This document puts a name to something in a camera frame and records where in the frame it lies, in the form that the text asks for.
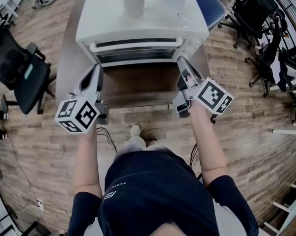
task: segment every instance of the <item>logo on shirt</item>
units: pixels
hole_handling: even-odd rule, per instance
[[[107,193],[107,194],[104,196],[104,199],[103,199],[103,200],[105,200],[105,199],[110,199],[111,197],[114,196],[115,193],[116,193],[116,191],[112,191],[112,192]]]

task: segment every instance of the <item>navy t-shirt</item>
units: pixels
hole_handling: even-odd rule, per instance
[[[188,236],[222,235],[213,199],[231,210],[246,235],[258,235],[256,219],[230,176],[205,188],[170,151],[130,152],[109,168],[102,199],[75,195],[68,236],[83,235],[96,217],[105,236],[148,236],[165,223],[175,223]]]

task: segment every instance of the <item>white sneaker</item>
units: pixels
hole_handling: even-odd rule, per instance
[[[130,129],[130,136],[134,137],[134,136],[140,136],[141,133],[141,128],[139,125],[134,125],[132,126],[132,128]]]

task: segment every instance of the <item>chair backrest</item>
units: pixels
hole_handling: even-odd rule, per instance
[[[220,0],[196,0],[209,31],[224,17],[225,8]]]
[[[28,67],[31,54],[22,48],[7,28],[1,29],[0,82],[13,90]]]
[[[261,66],[270,66],[274,62],[277,49],[281,42],[281,30],[278,17],[275,18],[274,23],[273,39],[266,50],[259,56],[259,63]]]
[[[278,8],[274,0],[243,0],[236,9],[245,12],[245,16],[256,25],[262,25],[267,16]]]

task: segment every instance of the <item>tabletop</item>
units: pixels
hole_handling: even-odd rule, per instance
[[[77,79],[93,64],[75,41],[85,0],[76,0],[60,52],[56,79],[56,106],[72,92]],[[206,78],[210,75],[203,46],[189,60]],[[104,68],[102,99],[110,108],[170,104],[178,92],[176,63],[146,63]]]

